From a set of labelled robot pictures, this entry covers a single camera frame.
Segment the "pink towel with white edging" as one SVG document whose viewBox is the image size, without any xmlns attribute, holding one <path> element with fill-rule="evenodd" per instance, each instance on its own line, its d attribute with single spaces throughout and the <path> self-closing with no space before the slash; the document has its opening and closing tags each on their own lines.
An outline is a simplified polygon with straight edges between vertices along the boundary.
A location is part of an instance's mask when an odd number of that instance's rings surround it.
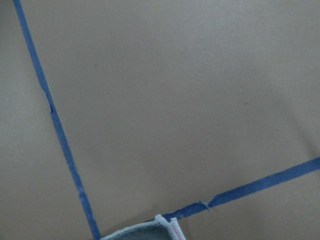
<svg viewBox="0 0 320 240">
<path fill-rule="evenodd" d="M 102 240 L 186 240 L 176 217 L 167 220 L 158 214 L 154 220 L 135 224 L 101 238 Z"/>
</svg>

